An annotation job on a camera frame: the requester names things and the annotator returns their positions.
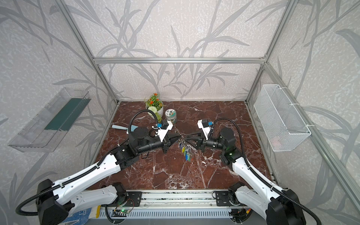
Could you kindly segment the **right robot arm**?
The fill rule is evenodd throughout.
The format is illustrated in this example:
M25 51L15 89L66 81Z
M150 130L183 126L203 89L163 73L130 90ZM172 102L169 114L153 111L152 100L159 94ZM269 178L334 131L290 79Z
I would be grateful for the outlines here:
M228 127L220 130L217 138L212 134L216 122L207 119L197 122L198 133L195 148L221 150L220 159L231 171L239 175L246 184L234 185L234 204L244 204L259 214L268 225L305 225L304 213L310 215L320 225L320 218L300 203L298 196L291 189L283 189L270 181L247 159L238 126L238 138Z

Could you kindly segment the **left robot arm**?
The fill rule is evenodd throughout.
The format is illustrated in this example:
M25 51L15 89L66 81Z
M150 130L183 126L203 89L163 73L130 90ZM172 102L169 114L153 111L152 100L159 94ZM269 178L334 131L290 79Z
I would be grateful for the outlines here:
M167 152L180 138L180 135L170 133L171 121L155 120L153 136L146 127L134 130L131 127L132 123L129 123L128 138L98 162L55 182L47 179L39 183L37 194L20 203L15 209L16 214L38 216L42 225L58 225L77 211L124 199L126 191L119 183L98 190L88 191L87 188L131 166L142 154L157 149Z

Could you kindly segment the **keyring with coloured key tags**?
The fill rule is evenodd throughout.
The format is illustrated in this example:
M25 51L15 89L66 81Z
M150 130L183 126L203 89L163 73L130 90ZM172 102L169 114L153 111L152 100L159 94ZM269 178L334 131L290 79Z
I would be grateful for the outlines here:
M191 162L193 158L193 150L195 149L195 145L186 139L185 136L180 136L179 140L179 148L181 149L185 160Z

